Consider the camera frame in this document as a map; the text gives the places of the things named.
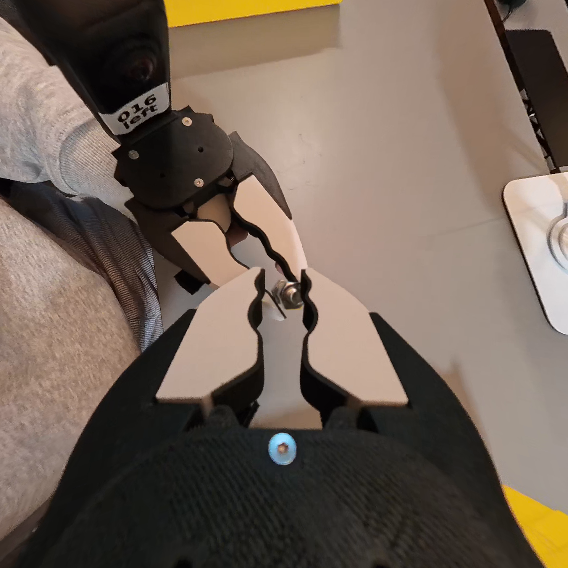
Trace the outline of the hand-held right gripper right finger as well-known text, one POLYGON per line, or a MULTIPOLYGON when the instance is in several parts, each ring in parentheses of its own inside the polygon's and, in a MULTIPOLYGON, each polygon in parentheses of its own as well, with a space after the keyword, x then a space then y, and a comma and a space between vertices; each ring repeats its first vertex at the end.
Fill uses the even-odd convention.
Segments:
POLYGON ((305 377, 332 396, 328 406, 406 406, 407 394, 374 325, 351 293, 313 268, 302 273, 305 377))

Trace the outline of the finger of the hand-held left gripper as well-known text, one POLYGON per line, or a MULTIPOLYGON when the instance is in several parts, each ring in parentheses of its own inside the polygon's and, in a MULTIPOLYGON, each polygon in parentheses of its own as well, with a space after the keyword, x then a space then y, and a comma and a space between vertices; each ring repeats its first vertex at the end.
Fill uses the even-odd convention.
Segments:
POLYGON ((249 270, 234 257, 225 232, 215 221, 184 222, 172 231, 172 236, 206 277, 210 288, 220 288, 249 270))
POLYGON ((246 230, 259 239, 286 279, 299 282, 307 259, 295 223, 255 176, 238 184, 232 210, 246 230))

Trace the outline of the person's grey hoodie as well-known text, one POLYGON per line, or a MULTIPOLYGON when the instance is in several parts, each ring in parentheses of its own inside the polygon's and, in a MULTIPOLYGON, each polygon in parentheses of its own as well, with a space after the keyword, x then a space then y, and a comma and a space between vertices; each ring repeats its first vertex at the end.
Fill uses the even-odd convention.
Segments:
POLYGON ((1 538, 50 498, 139 354, 107 282, 1 201, 1 538))

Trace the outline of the striped grey shirt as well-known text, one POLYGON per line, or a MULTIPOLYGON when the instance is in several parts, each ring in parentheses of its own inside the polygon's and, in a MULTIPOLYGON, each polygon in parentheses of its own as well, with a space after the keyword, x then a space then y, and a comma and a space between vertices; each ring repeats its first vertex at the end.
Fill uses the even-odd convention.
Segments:
POLYGON ((100 199, 47 182, 12 182, 8 203, 112 288, 140 351, 163 333, 152 248, 138 225, 100 199))

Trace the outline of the grey desk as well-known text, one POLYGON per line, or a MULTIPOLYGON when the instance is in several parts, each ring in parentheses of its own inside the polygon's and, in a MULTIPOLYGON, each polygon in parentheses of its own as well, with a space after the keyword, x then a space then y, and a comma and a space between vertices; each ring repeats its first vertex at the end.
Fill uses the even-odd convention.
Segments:
POLYGON ((503 483, 567 512, 567 337, 501 199, 547 168, 485 2, 343 1, 170 46, 174 107, 264 157, 309 266, 446 380, 503 483))

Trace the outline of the white document stand base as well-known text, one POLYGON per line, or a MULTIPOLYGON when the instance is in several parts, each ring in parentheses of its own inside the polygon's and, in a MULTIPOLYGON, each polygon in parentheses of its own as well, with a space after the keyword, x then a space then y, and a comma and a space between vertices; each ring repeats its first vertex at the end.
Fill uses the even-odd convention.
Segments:
POLYGON ((567 335, 567 172, 510 181, 503 203, 544 316, 567 335))

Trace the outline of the person's left forearm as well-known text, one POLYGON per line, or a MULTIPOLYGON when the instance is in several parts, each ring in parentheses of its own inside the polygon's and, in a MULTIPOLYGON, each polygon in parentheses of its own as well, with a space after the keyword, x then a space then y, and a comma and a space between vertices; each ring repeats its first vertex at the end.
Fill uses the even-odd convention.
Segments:
POLYGON ((132 193, 114 176, 117 147, 59 68, 1 19, 1 177, 51 182, 133 218, 132 193))

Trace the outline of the silver bolt with nuts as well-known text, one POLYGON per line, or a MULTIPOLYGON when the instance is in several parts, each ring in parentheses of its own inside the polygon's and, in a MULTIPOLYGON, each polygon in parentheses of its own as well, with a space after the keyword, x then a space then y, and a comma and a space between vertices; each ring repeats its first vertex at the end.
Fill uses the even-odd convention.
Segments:
POLYGON ((271 292, 272 298, 281 310, 296 310, 303 307, 301 284, 290 280, 279 280, 271 292))

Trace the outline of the yellow plastic bin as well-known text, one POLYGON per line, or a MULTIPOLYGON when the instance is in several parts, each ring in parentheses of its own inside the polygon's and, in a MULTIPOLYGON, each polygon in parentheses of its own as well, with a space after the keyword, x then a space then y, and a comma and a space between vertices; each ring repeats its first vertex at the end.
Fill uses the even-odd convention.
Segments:
POLYGON ((508 505, 545 567, 567 567, 567 515, 502 486, 508 505))
POLYGON ((335 6, 342 1, 164 1, 170 28, 335 6))

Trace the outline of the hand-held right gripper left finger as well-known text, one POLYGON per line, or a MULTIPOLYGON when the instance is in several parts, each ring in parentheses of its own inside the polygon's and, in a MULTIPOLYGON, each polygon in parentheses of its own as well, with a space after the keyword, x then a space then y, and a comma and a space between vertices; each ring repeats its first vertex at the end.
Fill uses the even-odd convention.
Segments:
POLYGON ((196 404, 203 415, 217 406, 245 412, 264 387, 258 327, 265 271, 252 267, 210 294, 191 323, 156 393, 160 403, 196 404))

